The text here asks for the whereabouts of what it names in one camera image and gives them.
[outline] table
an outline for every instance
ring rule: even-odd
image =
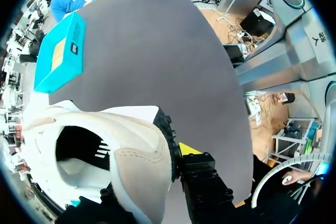
[[[299,148],[301,149],[302,146],[304,146],[307,142],[308,139],[308,134],[309,131],[314,123],[316,119],[315,118],[289,118],[287,120],[287,125],[286,127],[289,127],[290,123],[295,123],[295,122],[307,122],[308,126],[307,127],[301,127],[302,128],[302,137],[301,138],[294,138],[294,137],[287,137],[285,136],[285,131],[284,129],[281,129],[278,134],[273,135],[272,138],[275,139],[275,151],[271,152],[271,153],[267,153],[266,154],[266,161],[268,160],[272,160],[273,162],[277,163],[277,164],[281,164],[282,162],[278,161],[277,159],[271,158],[271,156],[275,156],[277,158],[281,158],[284,160],[289,160],[293,157],[288,156],[288,155],[284,155],[284,152],[291,149],[291,148]],[[283,148],[282,150],[279,150],[279,140],[282,141],[287,141],[290,142],[291,144],[289,146],[287,146],[286,148]],[[290,168],[295,169],[295,170],[299,170],[304,172],[304,169],[299,169],[297,167],[294,166],[290,166]]]
[[[84,72],[50,95],[84,111],[159,105],[176,141],[210,152],[234,203],[249,196],[253,156],[243,91],[216,34],[190,0],[98,0],[86,21]],[[164,223],[190,223],[176,181]]]

